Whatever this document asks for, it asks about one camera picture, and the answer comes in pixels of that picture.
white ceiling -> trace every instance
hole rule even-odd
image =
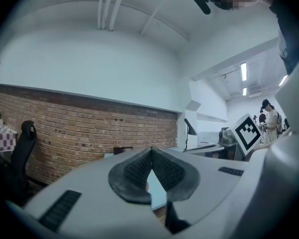
[[[244,62],[247,63],[247,81],[242,81],[240,64]],[[275,92],[286,74],[278,48],[272,48],[207,78],[224,99],[231,100]],[[246,97],[242,96],[243,88],[247,88]]]
[[[109,17],[115,1],[112,0]],[[140,33],[161,1],[123,0],[115,30]],[[197,28],[207,28],[204,22],[227,13],[212,3],[210,6],[213,13],[205,15],[193,0],[167,0],[149,25],[145,36],[178,52],[189,42]],[[97,11],[98,0],[20,0],[8,23],[14,33],[57,21],[88,20],[96,23]]]

fluorescent light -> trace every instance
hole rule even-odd
[[[242,75],[243,81],[246,81],[247,80],[247,64],[246,63],[241,64],[240,67],[241,67],[241,75]]]
[[[279,87],[285,82],[286,78],[288,77],[288,75],[285,75],[283,80],[280,82]]]

black desk lamp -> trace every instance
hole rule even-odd
[[[184,119],[184,121],[186,122],[187,124],[187,134],[186,134],[186,147],[184,149],[184,151],[187,150],[187,141],[188,141],[188,135],[197,135],[195,129],[191,126],[191,124],[189,123],[189,121],[187,119]]]

table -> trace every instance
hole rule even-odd
[[[0,152],[13,151],[16,145],[16,134],[6,125],[0,125]]]

ceiling pipe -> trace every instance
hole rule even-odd
[[[115,24],[115,20],[118,15],[118,12],[119,12],[121,2],[122,2],[122,0],[116,0],[116,2],[115,2],[114,9],[113,9],[112,16],[111,16],[109,31],[114,30],[114,24]]]
[[[147,30],[148,26],[150,25],[151,21],[153,20],[153,18],[155,17],[156,13],[158,12],[158,10],[162,7],[162,5],[166,2],[167,0],[162,0],[160,2],[160,4],[158,5],[158,7],[155,9],[155,11],[151,14],[151,16],[149,17],[147,23],[145,24],[141,35],[144,35],[145,31]]]
[[[86,2],[86,1],[88,1],[88,2],[90,2],[90,1],[91,2],[99,2],[99,0],[60,0],[60,1],[53,1],[51,3],[47,3],[44,7],[40,8],[40,9],[45,9],[45,8],[50,7],[50,6],[60,5],[60,4],[64,4],[64,3]],[[151,15],[148,11],[146,11],[144,9],[140,9],[140,8],[138,8],[138,7],[134,6],[134,5],[128,4],[126,2],[122,2],[121,6],[125,6],[127,8],[131,8],[133,10],[139,11],[141,13],[146,14],[147,16]],[[158,20],[162,24],[168,26],[169,28],[173,29],[177,34],[179,34],[182,38],[184,38],[187,42],[189,42],[189,37],[187,35],[184,35],[182,32],[180,32],[177,28],[175,28],[174,26],[172,26],[170,23],[162,20],[161,18],[157,18],[157,17],[156,17],[156,20]],[[9,23],[13,24],[14,21],[15,21],[15,19],[12,18],[12,19],[9,20]]]
[[[106,0],[104,14],[103,14],[103,21],[102,21],[102,29],[105,29],[105,24],[106,24],[106,20],[108,18],[110,4],[111,4],[111,0]]]
[[[102,5],[103,5],[103,0],[99,0],[99,8],[98,8],[98,29],[101,29]]]

